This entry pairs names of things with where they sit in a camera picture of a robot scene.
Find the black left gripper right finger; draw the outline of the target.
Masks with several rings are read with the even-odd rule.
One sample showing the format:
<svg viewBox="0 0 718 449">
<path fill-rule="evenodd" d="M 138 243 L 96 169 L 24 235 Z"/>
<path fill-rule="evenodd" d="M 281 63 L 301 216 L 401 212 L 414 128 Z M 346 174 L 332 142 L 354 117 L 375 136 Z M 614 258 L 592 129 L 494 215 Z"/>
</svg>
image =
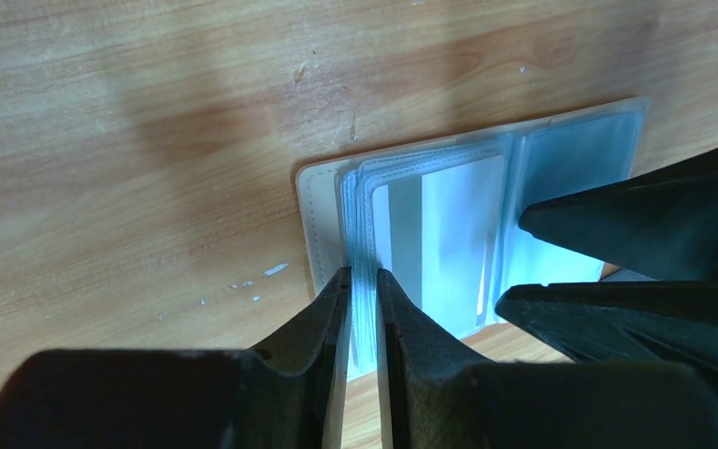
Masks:
<svg viewBox="0 0 718 449">
<path fill-rule="evenodd" d="M 718 448 L 718 396 L 663 360 L 495 362 L 377 276 L 386 448 Z"/>
</svg>

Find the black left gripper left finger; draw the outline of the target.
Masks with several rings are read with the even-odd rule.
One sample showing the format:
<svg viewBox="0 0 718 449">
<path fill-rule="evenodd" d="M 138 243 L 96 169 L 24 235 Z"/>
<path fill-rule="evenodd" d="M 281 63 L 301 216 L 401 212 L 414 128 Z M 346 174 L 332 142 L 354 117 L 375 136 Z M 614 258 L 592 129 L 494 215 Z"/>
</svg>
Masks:
<svg viewBox="0 0 718 449">
<path fill-rule="evenodd" d="M 0 391 L 0 448 L 337 448 L 351 276 L 247 349 L 31 355 Z"/>
</svg>

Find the white card with magnetic stripe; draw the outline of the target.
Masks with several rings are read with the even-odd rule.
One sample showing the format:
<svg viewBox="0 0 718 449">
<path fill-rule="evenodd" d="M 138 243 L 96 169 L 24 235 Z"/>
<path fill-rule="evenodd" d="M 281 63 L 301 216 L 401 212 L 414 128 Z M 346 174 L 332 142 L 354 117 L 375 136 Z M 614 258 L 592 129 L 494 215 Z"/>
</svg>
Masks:
<svg viewBox="0 0 718 449">
<path fill-rule="evenodd" d="M 372 195 L 379 265 L 457 338 L 486 321 L 505 174 L 495 155 L 408 175 Z"/>
</svg>

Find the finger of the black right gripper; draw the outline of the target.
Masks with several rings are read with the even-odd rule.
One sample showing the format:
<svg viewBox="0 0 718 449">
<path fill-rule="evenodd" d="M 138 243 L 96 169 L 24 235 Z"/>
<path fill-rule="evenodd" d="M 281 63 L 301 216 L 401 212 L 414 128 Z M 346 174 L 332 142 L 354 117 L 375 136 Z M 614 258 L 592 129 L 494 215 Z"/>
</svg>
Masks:
<svg viewBox="0 0 718 449">
<path fill-rule="evenodd" d="M 660 281 L 718 280 L 718 149 L 534 203 L 535 238 Z"/>
<path fill-rule="evenodd" d="M 718 396 L 718 281 L 517 285 L 495 312 L 575 362 L 686 364 Z"/>
</svg>

